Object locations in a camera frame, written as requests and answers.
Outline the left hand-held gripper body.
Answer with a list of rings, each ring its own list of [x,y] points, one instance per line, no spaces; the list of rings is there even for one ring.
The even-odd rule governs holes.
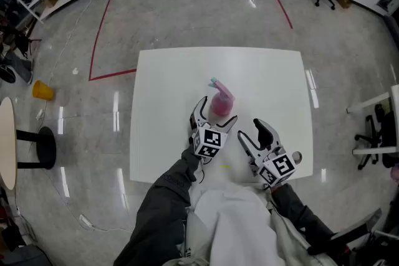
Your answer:
[[[203,163],[209,163],[223,149],[228,134],[216,131],[210,123],[205,126],[191,126],[189,142],[193,145],[195,155]]]

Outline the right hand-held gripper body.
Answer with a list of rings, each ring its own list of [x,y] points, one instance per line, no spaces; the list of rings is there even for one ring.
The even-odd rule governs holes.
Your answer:
[[[258,154],[249,166],[253,175],[262,177],[271,188],[291,177],[301,161],[301,152],[288,153],[283,146],[277,146],[265,154]]]

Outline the pink spray bottle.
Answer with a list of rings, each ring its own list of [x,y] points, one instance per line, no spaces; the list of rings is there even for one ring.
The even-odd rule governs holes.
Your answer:
[[[218,92],[211,100],[210,109],[217,116],[227,116],[233,109],[234,98],[222,97]]]

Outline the person's left forearm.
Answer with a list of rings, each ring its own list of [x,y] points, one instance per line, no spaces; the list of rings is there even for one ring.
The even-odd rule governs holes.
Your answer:
[[[180,258],[185,221],[190,207],[189,190],[196,181],[200,157],[189,145],[181,158],[148,190],[138,212],[129,242],[113,266],[163,266]]]

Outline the person's right forearm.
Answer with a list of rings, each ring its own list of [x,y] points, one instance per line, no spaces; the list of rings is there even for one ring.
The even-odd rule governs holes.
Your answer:
[[[297,230],[303,230],[310,245],[328,240],[334,235],[311,209],[302,203],[290,184],[274,186],[271,196],[277,212],[290,220]]]

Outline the person's white clothing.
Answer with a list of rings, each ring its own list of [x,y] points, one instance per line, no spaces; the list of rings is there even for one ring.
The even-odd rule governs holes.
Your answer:
[[[163,266],[337,266],[326,253],[309,255],[309,247],[270,191],[230,185],[195,194],[180,258]]]

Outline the black seat chair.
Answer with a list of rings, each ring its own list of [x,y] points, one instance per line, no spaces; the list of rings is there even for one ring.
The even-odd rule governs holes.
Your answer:
[[[334,234],[330,239],[319,244],[310,246],[307,249],[309,255],[319,255],[327,252],[341,252],[348,243],[370,233],[382,216],[382,210],[378,208],[373,213],[366,216],[360,222]]]

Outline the white desk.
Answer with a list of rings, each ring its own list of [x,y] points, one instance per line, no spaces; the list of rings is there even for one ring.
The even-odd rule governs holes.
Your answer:
[[[370,105],[375,105],[383,100],[391,98],[393,112],[395,116],[395,128],[396,128],[396,136],[397,142],[396,146],[387,146],[381,148],[355,148],[352,150],[353,155],[364,155],[364,154],[390,154],[390,153],[399,153],[399,85],[394,85],[390,88],[388,92],[385,92],[381,95],[378,95],[372,99],[366,100],[365,102],[361,102],[346,109],[347,113],[353,113],[360,111],[363,108],[366,108]]]

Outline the white power strip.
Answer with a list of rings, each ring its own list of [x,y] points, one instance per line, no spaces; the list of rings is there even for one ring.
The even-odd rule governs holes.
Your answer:
[[[83,215],[79,215],[79,224],[85,229],[85,230],[94,230],[93,224]]]

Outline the yellow bucket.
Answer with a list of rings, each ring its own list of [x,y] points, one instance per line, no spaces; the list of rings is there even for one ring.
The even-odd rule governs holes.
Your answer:
[[[45,83],[37,80],[32,88],[32,96],[45,101],[51,101],[54,97],[54,91]]]

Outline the round wooden pedestal table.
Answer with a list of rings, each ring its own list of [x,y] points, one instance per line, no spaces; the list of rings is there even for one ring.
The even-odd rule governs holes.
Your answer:
[[[36,144],[38,162],[17,161],[17,141]],[[17,181],[18,169],[51,169],[55,165],[57,147],[52,130],[43,126],[37,133],[17,130],[12,101],[5,97],[0,103],[0,177],[12,190]]]

